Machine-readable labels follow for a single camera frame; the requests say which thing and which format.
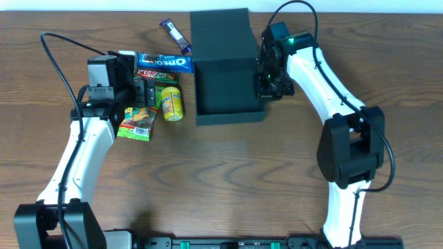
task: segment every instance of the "chocolate bar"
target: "chocolate bar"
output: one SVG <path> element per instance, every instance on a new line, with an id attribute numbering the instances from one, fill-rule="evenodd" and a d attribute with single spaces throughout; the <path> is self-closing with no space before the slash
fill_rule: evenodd
<path id="1" fill-rule="evenodd" d="M 184 55 L 187 52 L 191 51 L 191 44 L 188 40 L 180 33 L 180 31 L 175 28 L 175 25 L 172 23 L 171 19 L 166 19 L 162 21 L 160 25 L 172 36 L 175 43 L 179 45 L 181 50 L 181 54 Z"/>

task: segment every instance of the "black cardboard box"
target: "black cardboard box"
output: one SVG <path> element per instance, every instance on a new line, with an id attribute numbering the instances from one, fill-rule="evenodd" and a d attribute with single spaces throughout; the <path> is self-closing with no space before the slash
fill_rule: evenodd
<path id="1" fill-rule="evenodd" d="M 190 13 L 197 125 L 263 121 L 253 76 L 258 47 L 248 9 Z"/>

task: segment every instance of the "brown wood surface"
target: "brown wood surface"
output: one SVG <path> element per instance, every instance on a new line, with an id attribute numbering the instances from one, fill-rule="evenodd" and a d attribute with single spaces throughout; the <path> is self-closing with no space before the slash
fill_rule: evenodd
<path id="1" fill-rule="evenodd" d="M 0 248 L 16 248 L 12 222 L 52 177 L 69 135 L 71 99 L 39 34 L 49 30 L 99 50 L 179 54 L 159 27 L 170 17 L 190 39 L 188 13 L 2 12 L 0 15 Z M 259 41 L 270 14 L 251 14 Z M 308 14 L 282 14 L 292 33 Z M 386 115 L 397 177 L 365 198 L 361 230 L 399 236 L 406 248 L 443 247 L 443 16 L 319 14 L 319 43 L 346 87 Z M 76 92 L 93 54 L 48 38 Z M 119 138 L 109 150 L 93 210 L 104 230 L 178 237 L 318 232 L 327 214 L 316 162 L 322 124 L 304 93 L 268 104 L 266 120 L 195 125 L 192 75 L 180 75 L 186 114 L 156 119 L 151 142 Z M 388 161 L 372 186 L 389 172 Z"/>

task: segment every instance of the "blue oreo package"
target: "blue oreo package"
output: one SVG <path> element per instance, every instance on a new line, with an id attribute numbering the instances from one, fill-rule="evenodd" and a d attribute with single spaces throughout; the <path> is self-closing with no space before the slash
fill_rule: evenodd
<path id="1" fill-rule="evenodd" d="M 138 67 L 175 73 L 194 73 L 192 58 L 182 55 L 138 54 Z"/>

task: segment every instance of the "yellow canister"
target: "yellow canister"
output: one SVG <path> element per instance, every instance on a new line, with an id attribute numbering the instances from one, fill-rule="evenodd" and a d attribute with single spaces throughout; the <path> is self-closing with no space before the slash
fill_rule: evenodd
<path id="1" fill-rule="evenodd" d="M 179 121 L 183 117 L 181 94 L 177 87 L 169 86 L 161 91 L 161 105 L 166 121 Z"/>

